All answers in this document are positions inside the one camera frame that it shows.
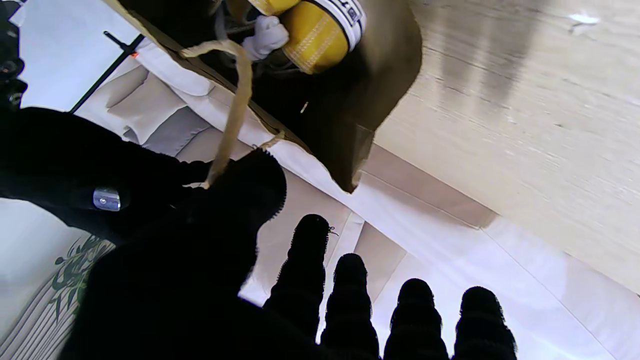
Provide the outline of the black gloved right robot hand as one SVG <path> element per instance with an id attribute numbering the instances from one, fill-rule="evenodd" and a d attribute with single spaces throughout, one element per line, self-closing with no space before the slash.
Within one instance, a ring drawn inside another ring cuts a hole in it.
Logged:
<path id="1" fill-rule="evenodd" d="M 1 196 L 32 203 L 116 245 L 173 229 L 258 230 L 285 205 L 278 161 L 263 149 L 231 161 L 208 189 L 211 162 L 157 153 L 69 112 L 1 112 Z"/>

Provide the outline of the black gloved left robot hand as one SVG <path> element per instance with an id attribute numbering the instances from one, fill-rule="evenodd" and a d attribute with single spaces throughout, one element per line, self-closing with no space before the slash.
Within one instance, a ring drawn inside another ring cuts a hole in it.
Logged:
<path id="1" fill-rule="evenodd" d="M 156 242 L 101 258 L 60 360 L 448 360 L 434 293 L 405 281 L 380 349 L 368 272 L 346 253 L 334 269 L 320 342 L 324 257 L 330 225 L 318 214 L 295 227 L 286 259 L 263 305 L 240 288 L 256 262 L 256 237 L 226 229 L 215 238 L 189 231 L 197 245 L 222 244 L 222 260 L 180 258 Z"/>

